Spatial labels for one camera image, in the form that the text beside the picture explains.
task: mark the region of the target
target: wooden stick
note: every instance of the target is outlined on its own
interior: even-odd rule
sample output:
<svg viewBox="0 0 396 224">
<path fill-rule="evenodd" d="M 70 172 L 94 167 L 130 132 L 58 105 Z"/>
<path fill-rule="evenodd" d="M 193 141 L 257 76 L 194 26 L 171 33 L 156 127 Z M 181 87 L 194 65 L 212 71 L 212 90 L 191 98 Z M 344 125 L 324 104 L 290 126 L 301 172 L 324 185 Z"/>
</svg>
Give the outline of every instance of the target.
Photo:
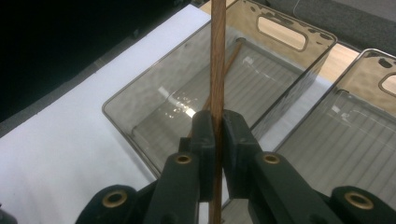
<svg viewBox="0 0 396 224">
<path fill-rule="evenodd" d="M 210 111 L 216 138 L 214 198 L 209 203 L 209 223 L 221 223 L 221 121 L 224 106 L 225 0 L 212 0 L 210 45 Z"/>
<path fill-rule="evenodd" d="M 227 61 L 226 65 L 225 65 L 225 71 L 224 71 L 224 80 L 227 77 L 228 71 L 230 71 L 231 65 L 233 65 L 233 61 L 235 61 L 235 58 L 238 55 L 241 47 L 242 47 L 242 42 L 238 42 L 235 49 L 233 50 L 233 54 L 231 55 L 230 59 Z M 204 105 L 202 106 L 202 110 L 209 109 L 210 108 L 209 106 L 210 106 L 210 95 L 207 96 L 206 101 L 205 101 Z M 191 137 L 191 136 L 192 136 L 192 132 L 190 131 L 189 134 L 187 135 L 187 137 Z"/>
</svg>

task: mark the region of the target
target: black clamp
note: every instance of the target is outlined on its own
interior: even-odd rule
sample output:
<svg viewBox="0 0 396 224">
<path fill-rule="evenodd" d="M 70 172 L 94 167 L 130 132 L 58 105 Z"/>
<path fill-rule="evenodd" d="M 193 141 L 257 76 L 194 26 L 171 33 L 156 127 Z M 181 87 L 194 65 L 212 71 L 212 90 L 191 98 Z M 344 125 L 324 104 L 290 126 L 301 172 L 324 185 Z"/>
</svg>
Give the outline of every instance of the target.
<svg viewBox="0 0 396 224">
<path fill-rule="evenodd" d="M 17 219 L 0 208 L 0 224 L 17 224 Z"/>
<path fill-rule="evenodd" d="M 373 194 L 341 187 L 329 198 L 311 189 L 289 162 L 263 152 L 243 117 L 223 116 L 222 166 L 231 199 L 248 199 L 253 223 L 396 223 L 396 213 Z M 195 114 L 191 138 L 181 138 L 160 179 L 136 192 L 112 186 L 84 208 L 83 223 L 197 223 L 199 202 L 213 197 L 215 139 L 208 111 Z"/>
</svg>

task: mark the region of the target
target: metal grommet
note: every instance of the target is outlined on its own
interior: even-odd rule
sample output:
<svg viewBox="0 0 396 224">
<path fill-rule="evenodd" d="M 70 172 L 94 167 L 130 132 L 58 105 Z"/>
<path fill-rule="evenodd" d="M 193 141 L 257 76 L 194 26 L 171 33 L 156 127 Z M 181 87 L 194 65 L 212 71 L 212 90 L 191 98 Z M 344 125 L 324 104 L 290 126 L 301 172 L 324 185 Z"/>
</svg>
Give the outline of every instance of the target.
<svg viewBox="0 0 396 224">
<path fill-rule="evenodd" d="M 373 202 L 358 192 L 350 191 L 345 194 L 345 198 L 347 202 L 360 209 L 370 210 L 374 208 Z"/>
<path fill-rule="evenodd" d="M 277 155 L 267 154 L 263 157 L 264 161 L 270 164 L 278 164 L 280 159 Z"/>
<path fill-rule="evenodd" d="M 116 189 L 109 192 L 102 200 L 104 207 L 114 208 L 125 203 L 128 195 L 123 189 Z"/>
<path fill-rule="evenodd" d="M 186 155 L 181 155 L 176 158 L 176 162 L 179 164 L 187 164 L 191 162 L 191 157 Z"/>
</svg>

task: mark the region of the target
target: bin handle cutout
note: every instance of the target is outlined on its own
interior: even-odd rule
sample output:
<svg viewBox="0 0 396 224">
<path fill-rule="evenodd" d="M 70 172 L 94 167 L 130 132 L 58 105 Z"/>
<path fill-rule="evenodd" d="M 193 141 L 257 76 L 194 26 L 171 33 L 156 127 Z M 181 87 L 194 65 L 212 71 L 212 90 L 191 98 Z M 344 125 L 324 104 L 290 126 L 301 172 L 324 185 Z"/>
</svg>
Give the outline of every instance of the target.
<svg viewBox="0 0 396 224">
<path fill-rule="evenodd" d="M 306 37 L 303 34 L 293 31 L 276 21 L 259 17 L 257 26 L 264 35 L 268 35 L 293 49 L 302 51 L 306 46 Z"/>
<path fill-rule="evenodd" d="M 379 89 L 396 97 L 396 74 L 385 76 L 379 82 Z"/>
</svg>

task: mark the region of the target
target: clear plastic tray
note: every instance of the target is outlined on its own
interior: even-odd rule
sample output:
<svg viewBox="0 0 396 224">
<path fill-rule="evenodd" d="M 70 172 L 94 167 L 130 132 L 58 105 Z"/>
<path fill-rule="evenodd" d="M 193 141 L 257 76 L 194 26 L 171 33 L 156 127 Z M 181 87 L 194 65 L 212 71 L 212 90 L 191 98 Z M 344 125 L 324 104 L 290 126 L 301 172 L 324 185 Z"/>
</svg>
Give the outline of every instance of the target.
<svg viewBox="0 0 396 224">
<path fill-rule="evenodd" d="M 283 35 L 265 33 L 260 25 L 268 22 L 283 27 L 276 29 Z M 313 82 L 336 38 L 249 1 L 233 3 L 226 23 L 226 63 L 233 63 L 224 107 L 241 113 L 260 138 Z M 285 34 L 294 36 L 280 37 Z M 156 176 L 179 138 L 189 134 L 191 116 L 204 107 L 209 47 L 210 23 L 104 105 L 105 115 Z"/>
<path fill-rule="evenodd" d="M 313 189 L 367 189 L 396 209 L 396 58 L 368 49 L 278 147 Z"/>
</svg>

